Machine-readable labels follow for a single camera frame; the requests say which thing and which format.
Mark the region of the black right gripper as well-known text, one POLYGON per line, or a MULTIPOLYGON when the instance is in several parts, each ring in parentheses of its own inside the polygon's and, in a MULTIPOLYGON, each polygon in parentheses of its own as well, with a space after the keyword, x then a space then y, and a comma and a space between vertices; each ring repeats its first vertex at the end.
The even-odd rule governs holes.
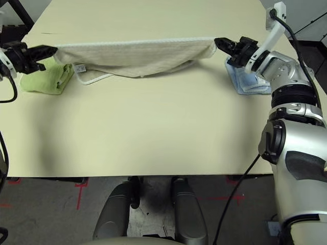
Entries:
POLYGON ((242 36, 239 42, 234 42, 228 38, 215 38, 217 48, 230 55, 228 64, 241 68, 245 67, 251 56, 258 49, 258 41, 242 36))

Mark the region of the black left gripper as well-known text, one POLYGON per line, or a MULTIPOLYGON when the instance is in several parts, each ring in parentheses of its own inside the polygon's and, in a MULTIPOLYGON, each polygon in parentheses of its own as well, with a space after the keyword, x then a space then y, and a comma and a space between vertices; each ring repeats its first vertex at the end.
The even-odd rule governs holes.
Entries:
POLYGON ((31 74, 36 71, 44 71, 45 66, 38 61, 53 56, 58 48, 47 45, 39 45, 28 48, 24 42, 9 42, 2 45, 6 56, 9 58, 17 72, 31 74))

